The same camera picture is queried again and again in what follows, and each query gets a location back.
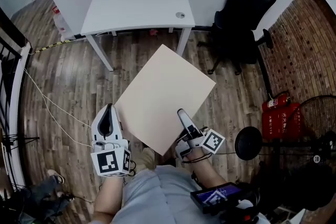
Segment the black stand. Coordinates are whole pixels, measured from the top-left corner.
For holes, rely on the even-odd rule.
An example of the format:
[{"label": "black stand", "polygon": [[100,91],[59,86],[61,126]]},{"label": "black stand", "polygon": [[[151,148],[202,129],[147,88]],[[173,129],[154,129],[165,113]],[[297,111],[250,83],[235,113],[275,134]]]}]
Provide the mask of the black stand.
[{"label": "black stand", "polygon": [[40,139],[40,137],[38,137],[38,136],[36,136],[36,137],[19,138],[17,136],[17,134],[12,134],[12,135],[8,135],[7,137],[6,136],[3,137],[3,144],[6,147],[7,152],[10,152],[11,150],[19,147],[19,146],[16,146],[16,147],[10,148],[10,146],[14,145],[15,141],[22,142],[25,145],[25,144],[28,144],[30,142],[33,142],[33,141],[39,140],[39,139]]},{"label": "black stand", "polygon": [[221,60],[222,60],[222,58],[219,56],[219,57],[217,58],[215,64],[214,64],[213,68],[208,70],[208,74],[209,74],[209,75],[211,75],[211,74],[214,73],[215,69],[217,68],[217,66],[219,65],[219,63],[221,62]]},{"label": "black stand", "polygon": [[256,41],[256,46],[258,47],[259,45],[266,43],[267,48],[273,49],[273,41],[272,41],[269,31],[267,31],[266,29],[263,29],[262,32],[264,33],[264,36]]}]

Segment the cable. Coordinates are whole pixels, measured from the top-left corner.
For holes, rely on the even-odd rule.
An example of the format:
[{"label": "cable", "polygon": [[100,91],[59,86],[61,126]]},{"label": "cable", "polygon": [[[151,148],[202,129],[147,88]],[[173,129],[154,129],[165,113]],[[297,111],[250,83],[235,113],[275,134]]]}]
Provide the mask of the cable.
[{"label": "cable", "polygon": [[131,161],[132,163],[134,163],[134,167],[132,169],[130,169],[129,173],[128,173],[128,176],[135,176],[136,175],[136,172],[135,172],[135,169],[137,167],[137,164],[134,162],[134,161]]},{"label": "cable", "polygon": [[193,159],[192,161],[183,161],[182,163],[198,163],[200,161],[203,161],[205,159],[210,158],[211,156],[212,156],[212,153],[210,152],[208,154],[203,155],[202,157],[199,157],[197,159]]},{"label": "cable", "polygon": [[236,154],[235,152],[230,152],[230,153],[216,153],[215,155],[228,155],[228,154]]},{"label": "cable", "polygon": [[24,69],[24,71],[26,72],[26,74],[29,76],[29,78],[32,80],[33,84],[36,86],[36,88],[39,90],[39,92],[46,98],[48,99],[53,105],[55,105],[57,108],[59,108],[60,110],[62,110],[63,112],[67,113],[69,116],[73,117],[76,121],[79,121],[80,123],[84,124],[85,126],[91,128],[91,126],[89,124],[86,124],[85,122],[77,119],[76,117],[74,117],[73,115],[71,115],[69,112],[65,111],[63,108],[60,108],[57,104],[55,104],[54,102],[52,102],[52,100],[47,97],[46,95],[44,95],[41,91],[41,89],[38,87],[37,83],[33,80],[33,78],[29,75],[27,69]]},{"label": "cable", "polygon": [[48,110],[48,112],[49,112],[49,114],[51,115],[51,117],[54,119],[54,121],[56,122],[56,124],[62,129],[62,131],[72,140],[72,141],[74,141],[75,143],[77,143],[77,144],[79,144],[79,145],[82,145],[82,146],[88,146],[88,147],[91,147],[91,148],[93,148],[93,146],[91,146],[91,145],[87,145],[87,144],[83,144],[83,143],[80,143],[80,142],[77,142],[75,139],[73,139],[64,129],[63,129],[63,127],[58,123],[58,121],[55,119],[55,117],[54,117],[54,115],[51,113],[51,111],[49,110],[49,107],[48,107],[48,104],[47,104],[47,101],[46,101],[46,99],[45,99],[45,97],[44,97],[44,94],[42,93],[42,91],[41,91],[41,89],[38,87],[38,85],[36,84],[36,82],[32,79],[32,77],[29,75],[29,73],[27,72],[27,70],[26,69],[24,69],[24,71],[27,73],[27,75],[30,77],[30,79],[32,80],[32,82],[33,82],[33,84],[36,86],[36,88],[38,89],[38,91],[41,93],[41,95],[42,95],[42,98],[43,98],[43,100],[44,100],[44,102],[45,102],[45,104],[46,104],[46,108],[47,108],[47,110]]},{"label": "cable", "polygon": [[57,210],[56,210],[55,214],[51,215],[51,217],[54,216],[54,220],[51,220],[51,218],[49,218],[54,224],[56,223],[56,218],[59,216],[58,211],[59,211],[59,208],[61,207],[61,203],[62,203],[62,201],[60,200],[59,203],[58,203],[58,207],[57,207]]},{"label": "cable", "polygon": [[84,198],[82,198],[82,197],[78,197],[78,196],[74,196],[75,198],[79,198],[79,199],[81,199],[81,200],[83,200],[83,201],[86,201],[86,202],[88,202],[88,203],[90,203],[90,204],[92,204],[92,203],[94,203],[95,201],[88,201],[88,200],[85,200]]},{"label": "cable", "polygon": [[22,209],[21,209],[21,212],[20,212],[20,214],[19,214],[19,215],[18,215],[18,217],[17,217],[17,221],[18,221],[19,223],[21,223],[21,221],[20,221],[20,218],[21,218],[21,215],[22,215],[23,209],[25,208],[25,196],[22,196],[22,198],[23,198]]},{"label": "cable", "polygon": [[86,37],[78,38],[78,39],[74,39],[74,40],[64,40],[64,41],[59,41],[59,42],[57,42],[57,43],[55,43],[55,44],[51,44],[51,45],[49,45],[49,46],[47,46],[47,47],[44,47],[44,48],[39,49],[39,50],[36,50],[35,52],[33,52],[32,54],[29,54],[29,55],[34,55],[34,54],[36,54],[36,53],[38,53],[38,52],[41,52],[41,51],[44,51],[44,50],[46,50],[46,49],[54,48],[54,47],[56,47],[56,46],[63,45],[63,44],[68,44],[68,43],[71,43],[71,42],[74,42],[74,41],[81,41],[81,40],[83,40],[83,39],[86,39]]},{"label": "cable", "polygon": [[[269,156],[269,155],[275,155],[274,153],[271,153],[271,154],[261,154],[259,153],[258,155],[261,155],[261,156]],[[279,155],[282,155],[282,156],[314,156],[314,154],[286,154],[286,153],[279,153]]]}]

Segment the beige board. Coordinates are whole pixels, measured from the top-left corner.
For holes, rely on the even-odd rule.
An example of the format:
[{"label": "beige board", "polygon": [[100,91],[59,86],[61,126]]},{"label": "beige board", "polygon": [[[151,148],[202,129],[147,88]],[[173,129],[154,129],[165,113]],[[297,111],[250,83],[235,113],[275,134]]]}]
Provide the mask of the beige board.
[{"label": "beige board", "polygon": [[126,131],[164,155],[183,131],[178,109],[193,117],[214,85],[192,64],[161,45],[115,107]]}]

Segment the shoe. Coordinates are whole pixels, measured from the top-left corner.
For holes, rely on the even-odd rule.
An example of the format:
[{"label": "shoe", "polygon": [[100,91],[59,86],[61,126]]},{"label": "shoe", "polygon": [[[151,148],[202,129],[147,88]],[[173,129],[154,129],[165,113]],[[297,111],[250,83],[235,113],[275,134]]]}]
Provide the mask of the shoe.
[{"label": "shoe", "polygon": [[50,170],[47,171],[47,174],[49,176],[56,176],[57,180],[58,180],[58,182],[60,184],[64,184],[65,183],[65,178],[62,177],[59,173],[57,173],[55,170],[50,169]]},{"label": "shoe", "polygon": [[58,198],[64,198],[68,201],[73,201],[75,199],[74,195],[72,195],[71,193],[63,193],[61,191],[59,191],[58,193],[56,193]]}]

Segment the person's hand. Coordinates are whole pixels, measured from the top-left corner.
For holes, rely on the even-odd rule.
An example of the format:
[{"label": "person's hand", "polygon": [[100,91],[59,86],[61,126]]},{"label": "person's hand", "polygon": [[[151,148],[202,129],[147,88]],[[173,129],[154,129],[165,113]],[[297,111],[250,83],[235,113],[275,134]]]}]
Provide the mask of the person's hand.
[{"label": "person's hand", "polygon": [[195,159],[198,158],[202,158],[205,155],[205,153],[203,152],[202,147],[193,147],[191,152],[186,155],[184,158],[186,159],[186,161],[193,161]]}]

